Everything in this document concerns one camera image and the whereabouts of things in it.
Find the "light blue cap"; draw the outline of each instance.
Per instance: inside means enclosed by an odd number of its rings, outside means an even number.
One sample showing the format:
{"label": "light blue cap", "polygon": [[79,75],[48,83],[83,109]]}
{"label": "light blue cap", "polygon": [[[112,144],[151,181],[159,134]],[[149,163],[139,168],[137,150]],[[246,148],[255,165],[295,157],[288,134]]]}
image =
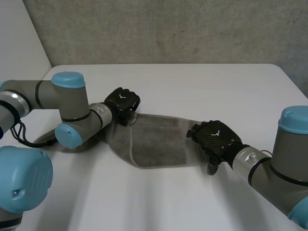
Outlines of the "light blue cap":
{"label": "light blue cap", "polygon": [[51,78],[51,82],[62,88],[83,88],[86,86],[83,75],[79,72],[60,72],[54,74]]}
{"label": "light blue cap", "polygon": [[290,210],[288,218],[300,227],[308,229],[308,196]]}
{"label": "light blue cap", "polygon": [[308,106],[292,106],[285,108],[278,126],[288,132],[308,134]]}
{"label": "light blue cap", "polygon": [[39,149],[0,148],[0,207],[22,213],[37,207],[51,187],[53,169]]}
{"label": "light blue cap", "polygon": [[1,87],[2,87],[2,85],[3,85],[3,84],[5,84],[7,81],[8,81],[8,80],[6,80],[6,81],[2,81],[2,82],[0,83],[0,88],[1,88]]}
{"label": "light blue cap", "polygon": [[60,144],[69,149],[77,148],[82,144],[80,134],[68,124],[59,124],[54,134]]}

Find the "carbon fiber hand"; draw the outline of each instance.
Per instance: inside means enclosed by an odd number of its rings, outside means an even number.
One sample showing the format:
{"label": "carbon fiber hand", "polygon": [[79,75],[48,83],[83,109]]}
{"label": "carbon fiber hand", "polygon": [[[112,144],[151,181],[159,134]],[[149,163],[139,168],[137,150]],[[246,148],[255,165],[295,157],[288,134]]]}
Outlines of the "carbon fiber hand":
{"label": "carbon fiber hand", "polygon": [[118,117],[121,125],[127,125],[127,112],[135,111],[140,104],[140,97],[128,89],[117,88],[104,100],[113,116]]}
{"label": "carbon fiber hand", "polygon": [[187,132],[186,137],[192,138],[209,155],[207,166],[207,173],[209,175],[214,175],[218,165],[226,161],[224,153],[229,145],[242,143],[240,137],[219,120],[202,122],[201,125],[195,124]]}

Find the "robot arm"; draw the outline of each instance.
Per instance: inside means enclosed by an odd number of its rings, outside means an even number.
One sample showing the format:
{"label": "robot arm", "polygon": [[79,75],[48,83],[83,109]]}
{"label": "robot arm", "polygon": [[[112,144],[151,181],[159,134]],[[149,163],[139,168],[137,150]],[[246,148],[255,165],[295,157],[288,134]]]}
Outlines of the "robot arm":
{"label": "robot arm", "polygon": [[242,144],[220,121],[203,122],[188,131],[209,155],[208,174],[222,161],[290,220],[308,229],[308,106],[284,109],[272,157]]}
{"label": "robot arm", "polygon": [[[77,72],[55,74],[51,81],[9,80],[0,84],[0,139],[33,109],[59,109],[62,123],[55,129],[56,139],[74,149],[115,118],[125,125],[126,113],[139,103],[135,93],[118,88],[89,108],[85,82]],[[23,212],[45,199],[52,175],[51,160],[42,150],[0,148],[0,230],[15,230]]]}
{"label": "robot arm", "polygon": [[51,81],[10,80],[0,88],[0,138],[33,109],[59,109],[62,123],[55,136],[60,144],[74,149],[114,117],[125,123],[125,112],[136,110],[139,103],[135,93],[118,88],[104,103],[89,108],[85,82],[77,72],[55,74]]}

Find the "white table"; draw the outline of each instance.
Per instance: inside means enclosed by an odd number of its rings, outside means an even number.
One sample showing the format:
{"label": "white table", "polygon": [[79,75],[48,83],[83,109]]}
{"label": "white table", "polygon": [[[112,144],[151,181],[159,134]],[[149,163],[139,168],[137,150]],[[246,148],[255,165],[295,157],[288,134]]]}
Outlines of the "white table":
{"label": "white table", "polygon": [[[270,64],[62,65],[81,72],[90,103],[117,87],[141,97],[140,112],[194,120],[219,119],[243,140],[272,151],[282,109],[308,104]],[[34,140],[60,123],[58,111],[23,120]],[[21,146],[8,133],[1,145]],[[141,170],[104,143],[85,153],[48,151],[54,179],[46,200],[24,214],[20,231],[294,231],[301,230],[222,164],[215,176],[200,167]]]}

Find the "gray towel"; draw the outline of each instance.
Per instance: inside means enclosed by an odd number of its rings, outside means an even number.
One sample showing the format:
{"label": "gray towel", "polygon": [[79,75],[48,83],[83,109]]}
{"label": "gray towel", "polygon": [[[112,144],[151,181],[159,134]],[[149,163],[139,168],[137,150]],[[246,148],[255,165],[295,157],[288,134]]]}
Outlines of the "gray towel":
{"label": "gray towel", "polygon": [[126,127],[113,121],[95,138],[106,141],[120,158],[140,168],[206,164],[204,151],[186,138],[196,123],[201,122],[131,112]]}

